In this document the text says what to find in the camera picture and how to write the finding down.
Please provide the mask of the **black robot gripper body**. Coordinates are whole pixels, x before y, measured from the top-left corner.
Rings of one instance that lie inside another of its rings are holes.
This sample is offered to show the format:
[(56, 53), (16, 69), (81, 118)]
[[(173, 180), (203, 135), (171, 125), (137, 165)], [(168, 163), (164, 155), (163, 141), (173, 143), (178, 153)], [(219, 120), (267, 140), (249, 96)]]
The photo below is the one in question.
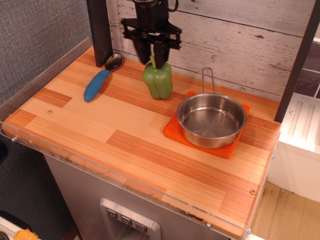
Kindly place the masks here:
[(174, 7), (167, 0), (135, 0), (135, 18), (123, 18), (124, 37), (139, 40), (148, 45), (163, 43), (167, 49), (180, 49), (182, 30), (169, 22), (169, 13), (178, 10), (179, 1)]

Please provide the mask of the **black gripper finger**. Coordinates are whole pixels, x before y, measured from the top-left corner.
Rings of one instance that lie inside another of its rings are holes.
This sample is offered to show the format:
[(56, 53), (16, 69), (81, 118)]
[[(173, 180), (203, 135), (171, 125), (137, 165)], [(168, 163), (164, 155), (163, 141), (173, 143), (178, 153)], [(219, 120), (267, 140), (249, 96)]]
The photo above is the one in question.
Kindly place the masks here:
[(170, 46), (167, 42), (156, 41), (153, 44), (155, 66), (160, 69), (169, 58)]
[(151, 55), (150, 44), (138, 38), (133, 39), (133, 44), (140, 62), (142, 64), (147, 64), (147, 62), (150, 60)]

